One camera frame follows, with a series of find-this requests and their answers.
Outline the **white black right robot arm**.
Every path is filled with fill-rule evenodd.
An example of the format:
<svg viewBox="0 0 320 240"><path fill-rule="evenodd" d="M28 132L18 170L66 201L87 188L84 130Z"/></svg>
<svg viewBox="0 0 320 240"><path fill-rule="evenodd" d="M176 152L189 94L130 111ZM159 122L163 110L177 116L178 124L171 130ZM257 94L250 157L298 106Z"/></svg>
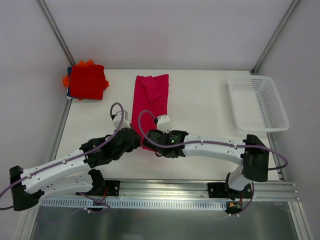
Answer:
<svg viewBox="0 0 320 240"><path fill-rule="evenodd" d="M245 139L225 140L181 130L150 130L142 146L154 151L158 157L208 157L236 164L236 169L226 175L224 182L208 183L210 198L249 199L253 192L253 182L268 181L269 151L252 134L248 134Z"/></svg>

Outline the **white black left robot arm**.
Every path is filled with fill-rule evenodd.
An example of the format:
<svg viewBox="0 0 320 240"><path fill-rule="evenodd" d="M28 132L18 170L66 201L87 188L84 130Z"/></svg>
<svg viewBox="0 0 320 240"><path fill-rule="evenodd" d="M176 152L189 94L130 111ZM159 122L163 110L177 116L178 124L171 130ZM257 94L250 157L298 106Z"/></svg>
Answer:
<svg viewBox="0 0 320 240"><path fill-rule="evenodd" d="M13 210L24 211L40 200L64 193L101 196L107 186L98 166L117 161L124 153L141 146L141 136L132 128L122 128L112 135L92 138L72 153L52 162L9 170Z"/></svg>

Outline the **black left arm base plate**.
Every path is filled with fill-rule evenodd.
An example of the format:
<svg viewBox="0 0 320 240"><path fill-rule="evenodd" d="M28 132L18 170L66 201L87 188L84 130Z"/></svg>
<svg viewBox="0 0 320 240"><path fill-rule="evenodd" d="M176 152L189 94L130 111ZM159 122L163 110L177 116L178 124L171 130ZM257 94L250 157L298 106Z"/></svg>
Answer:
<svg viewBox="0 0 320 240"><path fill-rule="evenodd" d="M96 196L101 199L106 197L118 197L120 192L119 180L104 180L104 183L93 183L92 188L84 192L86 196Z"/></svg>

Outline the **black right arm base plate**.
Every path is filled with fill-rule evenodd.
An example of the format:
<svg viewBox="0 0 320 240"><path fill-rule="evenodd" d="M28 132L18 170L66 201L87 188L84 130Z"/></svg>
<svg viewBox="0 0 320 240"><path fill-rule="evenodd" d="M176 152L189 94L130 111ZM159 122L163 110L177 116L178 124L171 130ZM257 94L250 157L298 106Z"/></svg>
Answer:
<svg viewBox="0 0 320 240"><path fill-rule="evenodd" d="M243 190L234 190L228 187L225 182L207 183L208 196L211 199L250 199L253 193L251 184L247 184Z"/></svg>

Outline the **magenta t shirt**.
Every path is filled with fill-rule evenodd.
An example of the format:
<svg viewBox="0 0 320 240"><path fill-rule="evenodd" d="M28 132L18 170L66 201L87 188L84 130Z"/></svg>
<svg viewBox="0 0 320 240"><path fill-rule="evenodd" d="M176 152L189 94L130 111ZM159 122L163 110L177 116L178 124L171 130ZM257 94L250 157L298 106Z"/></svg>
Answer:
<svg viewBox="0 0 320 240"><path fill-rule="evenodd" d="M140 76L135 80L131 125L142 136L138 117L143 110L148 110L155 117L168 113L169 75Z"/></svg>

